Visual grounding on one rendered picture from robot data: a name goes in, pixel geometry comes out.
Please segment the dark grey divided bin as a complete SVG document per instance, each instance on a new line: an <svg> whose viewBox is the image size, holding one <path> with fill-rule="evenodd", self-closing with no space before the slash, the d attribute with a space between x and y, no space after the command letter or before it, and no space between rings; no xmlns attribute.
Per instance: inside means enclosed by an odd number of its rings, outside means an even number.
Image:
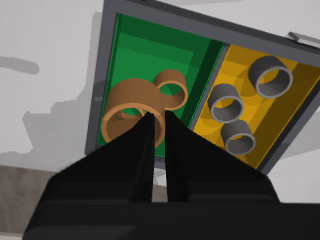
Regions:
<svg viewBox="0 0 320 240"><path fill-rule="evenodd" d="M103 146L97 144L97 139L118 13L225 42L189 126L192 131L230 44L320 68L320 50L293 39L157 0L104 0L84 155L88 155ZM257 170L265 175L269 174L319 106L320 79L262 159L256 168Z"/></svg>

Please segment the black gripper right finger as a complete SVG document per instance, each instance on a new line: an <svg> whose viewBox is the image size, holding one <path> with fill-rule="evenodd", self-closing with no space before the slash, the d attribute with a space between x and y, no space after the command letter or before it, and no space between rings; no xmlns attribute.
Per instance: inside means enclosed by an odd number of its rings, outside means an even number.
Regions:
<svg viewBox="0 0 320 240"><path fill-rule="evenodd" d="M165 169L168 202L281 203L268 176L190 130L170 110Z"/></svg>

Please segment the green bin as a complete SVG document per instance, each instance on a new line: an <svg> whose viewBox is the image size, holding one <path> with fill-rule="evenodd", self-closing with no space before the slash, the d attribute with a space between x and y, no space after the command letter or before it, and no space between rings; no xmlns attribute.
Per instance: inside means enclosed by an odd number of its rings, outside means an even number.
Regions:
<svg viewBox="0 0 320 240"><path fill-rule="evenodd" d="M171 111L189 128L224 43L118 13L97 144L107 144L101 122L113 86L130 78L154 84L166 69L185 78L187 101Z"/></svg>

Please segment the yellow bin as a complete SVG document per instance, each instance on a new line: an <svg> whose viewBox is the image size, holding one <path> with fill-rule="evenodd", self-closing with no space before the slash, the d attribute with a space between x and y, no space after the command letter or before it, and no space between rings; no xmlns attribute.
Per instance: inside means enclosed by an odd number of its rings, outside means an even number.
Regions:
<svg viewBox="0 0 320 240"><path fill-rule="evenodd" d="M225 150L220 133L225 123L216 122L211 117L207 100L214 86L222 83L233 85L244 104L243 114L238 119L249 125L256 141L251 152L235 157L255 169L320 79L319 67L275 56L291 71L293 81L283 95L273 99L263 98L256 93L248 79L250 66L263 56L273 55L230 44L193 128L193 132Z"/></svg>

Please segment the bronze bushing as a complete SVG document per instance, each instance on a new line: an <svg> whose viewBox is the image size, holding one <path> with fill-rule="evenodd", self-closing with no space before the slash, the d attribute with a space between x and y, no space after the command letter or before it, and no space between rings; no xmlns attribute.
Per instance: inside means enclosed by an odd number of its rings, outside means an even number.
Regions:
<svg viewBox="0 0 320 240"><path fill-rule="evenodd" d="M139 108L154 114L155 148L159 146L165 138L164 99L153 83L139 78L120 81L110 90L101 122L104 140L107 143L112 141L137 123L124 120L116 113L127 108Z"/></svg>
<svg viewBox="0 0 320 240"><path fill-rule="evenodd" d="M174 95L165 95L162 93L164 99L165 110L176 110L181 108L187 101L188 93L186 87L186 81L184 76L177 70L166 69L157 74L154 79L154 85L159 89L165 84L177 84L181 87L181 90ZM184 91L183 91L184 90Z"/></svg>
<svg viewBox="0 0 320 240"><path fill-rule="evenodd" d="M140 113L136 115L128 115L124 113L122 110L116 113L124 120L130 121L130 122L138 122L146 114L146 110L139 109L139 108L136 108L136 109L140 111Z"/></svg>

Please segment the grey metal bushing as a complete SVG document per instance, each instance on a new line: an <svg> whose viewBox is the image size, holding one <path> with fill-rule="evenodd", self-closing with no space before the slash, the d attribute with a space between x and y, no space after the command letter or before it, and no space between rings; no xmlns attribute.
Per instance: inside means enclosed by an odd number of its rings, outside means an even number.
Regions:
<svg viewBox="0 0 320 240"><path fill-rule="evenodd" d="M243 120L237 119L231 123L225 123L220 133L225 150L231 155L242 156L251 152L255 147L255 138L249 125ZM243 136L239 139L231 140L239 135Z"/></svg>
<svg viewBox="0 0 320 240"><path fill-rule="evenodd" d="M259 84L269 71L280 69L277 76L268 83ZM282 71L284 70L284 71ZM267 99L283 95L291 86L291 71L275 56L263 56L255 60L248 70L248 79L259 96Z"/></svg>
<svg viewBox="0 0 320 240"><path fill-rule="evenodd" d="M215 107L219 101L226 98L232 98L234 101L227 107ZM243 101L236 88L227 83L214 86L207 103L212 118L219 123L231 123L237 120L244 111Z"/></svg>

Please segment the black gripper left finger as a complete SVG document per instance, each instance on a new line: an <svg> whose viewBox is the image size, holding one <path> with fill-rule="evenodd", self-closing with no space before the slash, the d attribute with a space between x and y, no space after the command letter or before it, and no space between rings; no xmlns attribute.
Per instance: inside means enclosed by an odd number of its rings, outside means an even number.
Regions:
<svg viewBox="0 0 320 240"><path fill-rule="evenodd" d="M147 112L130 130L53 175L37 206L51 199L152 202L154 161L155 116Z"/></svg>

